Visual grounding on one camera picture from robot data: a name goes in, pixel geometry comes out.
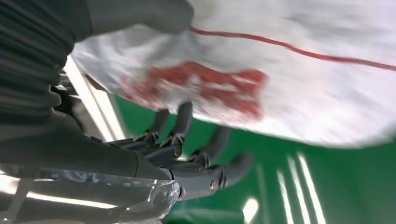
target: robot finger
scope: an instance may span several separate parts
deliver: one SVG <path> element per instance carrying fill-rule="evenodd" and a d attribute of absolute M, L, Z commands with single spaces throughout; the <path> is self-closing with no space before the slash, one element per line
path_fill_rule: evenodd
<path fill-rule="evenodd" d="M 209 142 L 195 151 L 188 159 L 189 162 L 200 164 L 204 169 L 208 168 L 221 152 L 227 147 L 231 136 L 231 128 L 220 126 L 216 129 Z"/>
<path fill-rule="evenodd" d="M 251 169 L 251 154 L 240 154 L 226 165 L 216 165 L 201 172 L 186 172 L 169 169 L 181 187 L 179 200 L 210 196 L 219 189 L 232 186 Z"/>
<path fill-rule="evenodd" d="M 168 117 L 169 110 L 159 110 L 156 113 L 153 124 L 148 130 L 144 132 L 143 135 L 133 139 L 124 139 L 110 142 L 110 144 L 124 149 L 136 150 L 144 155 L 144 150 L 147 147 L 154 146 L 157 143 L 159 137 L 166 127 Z"/>

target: fluorescent light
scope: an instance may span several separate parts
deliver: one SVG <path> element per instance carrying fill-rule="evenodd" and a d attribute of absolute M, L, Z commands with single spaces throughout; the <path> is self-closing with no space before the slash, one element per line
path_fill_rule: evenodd
<path fill-rule="evenodd" d="M 252 221 L 258 209 L 259 209 L 259 204 L 256 199 L 249 198 L 246 201 L 245 206 L 243 206 L 243 210 L 242 210 L 246 224 Z"/>
<path fill-rule="evenodd" d="M 104 118 L 107 120 L 108 126 L 113 132 L 115 140 L 125 139 L 126 137 L 124 131 L 121 128 L 119 119 L 115 114 L 113 105 L 110 102 L 108 94 L 102 90 L 95 89 L 95 87 L 93 87 L 89 82 L 88 86 L 90 87 L 90 90 L 93 93 L 93 97 L 95 98 L 96 103 L 101 109 Z"/>
<path fill-rule="evenodd" d="M 286 183 L 284 181 L 284 176 L 279 170 L 277 171 L 277 174 L 278 174 L 279 186 L 281 188 L 281 195 L 282 195 L 282 199 L 283 199 L 283 208 L 285 210 L 287 224 L 294 224 L 293 215 L 291 214 L 289 197 L 287 196 L 287 189 L 286 189 Z"/>
<path fill-rule="evenodd" d="M 72 57 L 67 57 L 67 62 L 64 67 L 64 71 L 66 72 L 70 82 L 73 84 L 74 89 L 77 94 L 80 96 L 81 101 L 83 102 L 85 108 L 91 115 L 93 121 L 98 127 L 100 133 L 102 134 L 105 141 L 114 141 L 114 137 L 109 130 L 107 123 L 102 116 L 102 113 L 96 104 L 95 98 L 90 91 L 90 88 L 85 81 L 84 77 L 81 75 L 78 70 L 77 65 L 74 63 Z"/>
<path fill-rule="evenodd" d="M 298 203 L 300 204 L 301 212 L 303 214 L 304 224 L 311 224 L 311 220 L 309 218 L 307 205 L 305 204 L 303 189 L 301 188 L 300 179 L 298 178 L 296 163 L 289 156 L 288 156 L 287 160 L 289 162 L 289 167 L 290 167 L 290 171 L 291 171 L 291 178 L 293 179 L 294 186 L 296 187 L 296 190 L 297 190 Z"/>
<path fill-rule="evenodd" d="M 323 215 L 322 206 L 320 206 L 318 195 L 316 194 L 315 185 L 313 184 L 311 174 L 308 169 L 305 157 L 302 154 L 298 154 L 298 159 L 301 163 L 301 168 L 303 170 L 305 181 L 307 182 L 308 192 L 311 196 L 313 208 L 315 210 L 316 219 L 318 224 L 326 224 L 325 216 Z"/>
<path fill-rule="evenodd" d="M 16 193 L 19 180 L 20 180 L 19 178 L 7 176 L 7 175 L 0 175 L 0 192 L 14 195 Z M 96 207 L 101 209 L 111 209 L 117 207 L 116 205 L 112 205 L 112 204 L 64 198 L 64 197 L 48 196 L 48 195 L 37 194 L 34 192 L 29 192 L 26 195 L 26 197 L 37 200 L 43 200 L 43 201 L 60 202 L 66 204 L 77 204 L 77 205 Z"/>

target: robotic hand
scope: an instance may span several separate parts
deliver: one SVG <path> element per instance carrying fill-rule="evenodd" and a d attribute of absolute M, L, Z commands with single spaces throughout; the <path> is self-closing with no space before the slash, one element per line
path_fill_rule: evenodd
<path fill-rule="evenodd" d="M 101 173 L 86 168 L 88 164 L 96 168 L 92 165 L 96 160 L 77 163 L 72 169 L 51 166 L 52 160 L 42 160 L 46 163 L 36 165 L 30 162 L 26 166 L 0 163 L 3 172 L 0 183 L 6 186 L 0 188 L 0 202 L 5 203 L 0 203 L 0 224 L 45 219 L 131 224 L 163 218 L 175 201 L 210 196 L 237 183 L 250 170 L 253 164 L 250 154 L 240 154 L 225 165 L 211 165 L 229 140 L 231 130 L 226 127 L 219 127 L 209 143 L 186 161 L 177 160 L 182 155 L 192 122 L 192 104 L 188 102 L 179 107 L 175 127 L 164 142 L 157 143 L 168 115 L 168 110 L 159 111 L 151 128 L 134 139 L 101 143 L 87 137 L 89 144 L 95 145 L 93 153 L 106 147 L 108 157 L 113 155 L 110 152 L 123 156 L 135 154 L 137 162 L 131 163 L 131 168 L 138 167 L 135 167 L 135 175 L 118 175 L 114 173 L 119 172 L 112 170 L 111 173 Z M 73 156 L 75 161 L 82 157 Z M 116 165 L 112 162 L 111 159 L 101 159 L 97 163 L 104 167 L 102 170 L 109 170 Z"/>
<path fill-rule="evenodd" d="M 192 103 L 180 105 L 174 128 L 163 143 L 157 143 L 168 115 L 168 110 L 160 110 L 151 128 L 142 136 L 109 144 L 137 151 L 162 169 L 180 185 L 179 200 L 210 196 L 222 188 L 234 185 L 250 170 L 253 157 L 247 153 L 237 155 L 228 164 L 211 166 L 211 162 L 227 145 L 231 134 L 231 129 L 227 127 L 219 127 L 210 141 L 186 161 L 177 160 L 182 155 L 183 144 L 193 119 Z"/>

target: green floor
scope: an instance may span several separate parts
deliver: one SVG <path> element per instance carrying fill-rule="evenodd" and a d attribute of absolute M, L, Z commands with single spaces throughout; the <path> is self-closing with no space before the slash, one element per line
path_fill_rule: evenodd
<path fill-rule="evenodd" d="M 121 98 L 116 102 L 132 135 L 141 134 L 150 125 L 154 112 Z M 168 130 L 174 121 L 172 116 Z M 214 129 L 213 124 L 193 121 L 184 153 L 205 144 Z M 242 210 L 253 198 L 259 207 L 252 224 L 396 223 L 394 143 L 334 150 L 234 130 L 225 153 L 215 163 L 227 162 L 240 151 L 255 155 L 254 168 L 246 179 L 214 196 L 176 204 L 167 219 L 175 223 L 243 223 Z"/>

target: bolt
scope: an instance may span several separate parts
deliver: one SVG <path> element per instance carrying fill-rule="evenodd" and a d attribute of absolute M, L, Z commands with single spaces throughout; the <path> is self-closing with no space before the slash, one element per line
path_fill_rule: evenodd
<path fill-rule="evenodd" d="M 217 190 L 218 187 L 219 187 L 219 185 L 214 180 L 212 180 L 212 182 L 210 183 L 210 186 L 209 186 L 210 191 L 215 191 L 215 190 Z"/>
<path fill-rule="evenodd" d="M 182 151 L 180 149 L 175 149 L 175 157 L 180 157 L 182 155 Z"/>

